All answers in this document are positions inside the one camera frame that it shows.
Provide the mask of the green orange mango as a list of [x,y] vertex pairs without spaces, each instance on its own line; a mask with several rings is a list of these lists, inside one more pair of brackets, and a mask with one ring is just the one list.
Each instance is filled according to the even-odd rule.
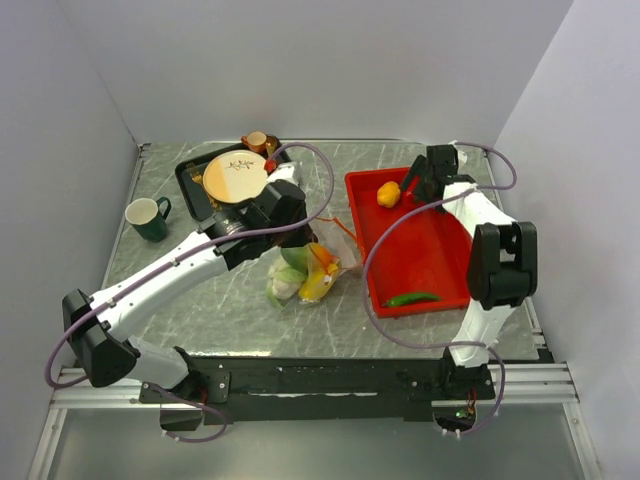
[[304,247],[282,248],[282,258],[294,269],[307,273],[310,270],[327,271],[333,255],[324,246],[311,242]]

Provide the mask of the clear zip top bag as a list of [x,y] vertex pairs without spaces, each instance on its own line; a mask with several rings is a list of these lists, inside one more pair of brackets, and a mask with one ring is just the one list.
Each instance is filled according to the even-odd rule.
[[265,293],[276,308],[293,298],[304,304],[320,302],[343,274],[364,263],[361,241],[337,217],[317,217],[311,226],[315,241],[282,248],[269,267]]

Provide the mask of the white cauliflower with leaves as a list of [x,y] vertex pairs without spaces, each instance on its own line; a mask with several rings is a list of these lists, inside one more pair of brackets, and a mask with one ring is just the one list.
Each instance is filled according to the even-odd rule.
[[274,262],[268,270],[265,294],[269,302],[280,309],[296,295],[306,275],[293,268],[286,261]]

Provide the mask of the yellow mango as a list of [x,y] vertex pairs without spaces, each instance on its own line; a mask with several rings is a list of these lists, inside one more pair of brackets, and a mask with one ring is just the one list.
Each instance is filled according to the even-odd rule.
[[306,280],[298,290],[300,299],[307,303],[319,302],[333,287],[339,275],[340,266],[337,263],[313,264]]

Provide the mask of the red bell pepper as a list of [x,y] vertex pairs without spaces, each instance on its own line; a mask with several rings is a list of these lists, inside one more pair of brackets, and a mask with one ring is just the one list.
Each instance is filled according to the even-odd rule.
[[413,205],[417,202],[414,190],[415,185],[411,184],[403,191],[402,200],[404,203]]

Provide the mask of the dark red apple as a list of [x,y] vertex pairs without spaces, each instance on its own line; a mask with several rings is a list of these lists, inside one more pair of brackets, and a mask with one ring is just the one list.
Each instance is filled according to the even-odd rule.
[[328,247],[331,240],[332,227],[328,222],[313,220],[310,227],[315,235],[316,242]]

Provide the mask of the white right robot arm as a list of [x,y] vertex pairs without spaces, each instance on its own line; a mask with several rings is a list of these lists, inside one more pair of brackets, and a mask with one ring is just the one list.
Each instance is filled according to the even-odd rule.
[[538,283],[537,230],[494,205],[460,168],[466,155],[454,144],[428,146],[403,178],[401,193],[414,203],[436,203],[471,239],[466,282],[471,300],[449,353],[454,364],[437,375],[439,390],[460,398],[473,384],[468,368],[489,360],[488,348]]

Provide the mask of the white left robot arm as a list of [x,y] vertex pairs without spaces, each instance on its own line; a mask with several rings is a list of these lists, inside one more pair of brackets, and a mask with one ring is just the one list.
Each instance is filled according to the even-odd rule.
[[304,246],[312,239],[306,196],[293,183],[276,180],[241,209],[215,212],[197,231],[161,259],[113,287],[87,295],[79,289],[62,300],[68,340],[92,386],[123,378],[157,384],[184,402],[199,378],[182,348],[162,348],[135,333],[162,307],[188,290],[222,275],[275,246]]

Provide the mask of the cream floral plate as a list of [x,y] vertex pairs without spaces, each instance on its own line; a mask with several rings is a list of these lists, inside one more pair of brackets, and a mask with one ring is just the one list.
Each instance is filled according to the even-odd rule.
[[202,175],[206,193],[214,200],[239,204],[256,197],[266,185],[266,160],[249,150],[233,150],[214,158]]

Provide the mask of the gold spoon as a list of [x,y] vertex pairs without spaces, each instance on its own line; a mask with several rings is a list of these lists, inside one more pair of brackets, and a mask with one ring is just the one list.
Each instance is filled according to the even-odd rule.
[[272,135],[268,135],[266,142],[265,142],[265,149],[266,149],[266,153],[267,153],[267,157],[272,157],[274,152],[277,150],[278,148],[278,142],[279,140]]

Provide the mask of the small orange cup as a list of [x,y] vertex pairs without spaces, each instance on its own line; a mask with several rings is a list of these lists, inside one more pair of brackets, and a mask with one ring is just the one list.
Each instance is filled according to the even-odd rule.
[[262,154],[266,150],[268,137],[262,131],[252,131],[241,137],[241,142],[252,152]]

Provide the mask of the black serving tray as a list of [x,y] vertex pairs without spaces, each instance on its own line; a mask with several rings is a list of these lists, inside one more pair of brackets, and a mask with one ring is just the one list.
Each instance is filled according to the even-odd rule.
[[[198,221],[205,220],[213,213],[214,210],[219,210],[228,206],[245,206],[246,203],[252,199],[245,200],[239,204],[227,204],[214,200],[204,190],[202,175],[207,165],[217,156],[233,150],[249,149],[242,143],[236,143],[231,146],[185,160],[175,167],[175,176],[178,185],[189,214],[193,219]],[[291,159],[286,152],[279,154],[275,159],[268,159],[266,152],[259,155],[266,160],[264,168],[267,172],[267,176],[271,174],[279,164],[291,162]]]

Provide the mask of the red plastic bin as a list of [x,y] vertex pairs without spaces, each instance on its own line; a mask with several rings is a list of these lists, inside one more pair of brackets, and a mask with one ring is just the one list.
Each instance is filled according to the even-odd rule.
[[[402,167],[345,175],[355,232],[366,253],[394,222],[417,208],[400,200],[387,209],[376,201],[380,186],[388,181],[400,183],[407,172]],[[466,308],[470,300],[466,283],[470,249],[469,234],[448,213],[430,209],[403,222],[378,248],[368,271],[376,315],[391,318]],[[390,298],[410,292],[434,293],[441,300],[399,308],[384,306]]]

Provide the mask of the green chili pepper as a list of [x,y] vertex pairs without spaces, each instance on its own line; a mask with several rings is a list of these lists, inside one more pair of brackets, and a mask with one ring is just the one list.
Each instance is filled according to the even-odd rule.
[[410,292],[405,294],[396,295],[390,298],[387,302],[384,303],[384,306],[387,308],[399,308],[405,305],[412,305],[416,303],[430,303],[430,302],[438,302],[441,298],[430,292]]

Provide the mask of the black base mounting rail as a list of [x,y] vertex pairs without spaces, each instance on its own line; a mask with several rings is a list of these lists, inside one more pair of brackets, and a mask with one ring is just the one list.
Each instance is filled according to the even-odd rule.
[[224,420],[401,418],[430,421],[436,401],[495,398],[487,366],[440,359],[196,357],[195,400]]

